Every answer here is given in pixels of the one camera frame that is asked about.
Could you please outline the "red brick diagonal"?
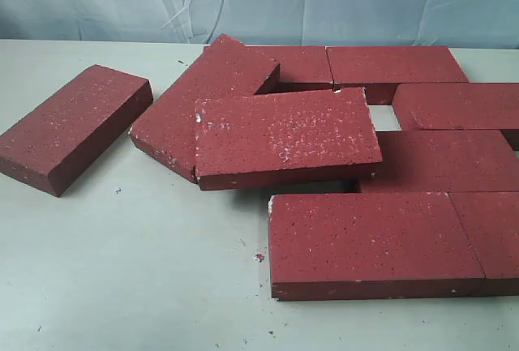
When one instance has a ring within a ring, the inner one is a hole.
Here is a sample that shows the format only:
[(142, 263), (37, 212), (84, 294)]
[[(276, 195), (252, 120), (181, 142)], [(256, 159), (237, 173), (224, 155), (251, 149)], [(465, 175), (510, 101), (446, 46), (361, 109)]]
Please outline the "red brick diagonal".
[(189, 182), (195, 176), (195, 102), (271, 92), (278, 61), (221, 34), (131, 125), (134, 145)]

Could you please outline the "white backdrop cloth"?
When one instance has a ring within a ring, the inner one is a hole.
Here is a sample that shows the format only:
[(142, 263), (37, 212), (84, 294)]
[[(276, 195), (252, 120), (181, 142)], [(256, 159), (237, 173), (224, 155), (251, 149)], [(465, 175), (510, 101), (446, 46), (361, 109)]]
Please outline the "white backdrop cloth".
[(515, 49), (518, 0), (1, 0), (4, 38)]

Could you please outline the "red brick front large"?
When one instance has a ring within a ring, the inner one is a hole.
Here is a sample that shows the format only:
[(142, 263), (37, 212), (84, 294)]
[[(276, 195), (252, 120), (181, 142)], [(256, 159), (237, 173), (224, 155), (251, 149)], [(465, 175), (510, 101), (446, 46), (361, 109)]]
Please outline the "red brick front large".
[(274, 195), (268, 218), (280, 301), (464, 297), (485, 278), (444, 192)]

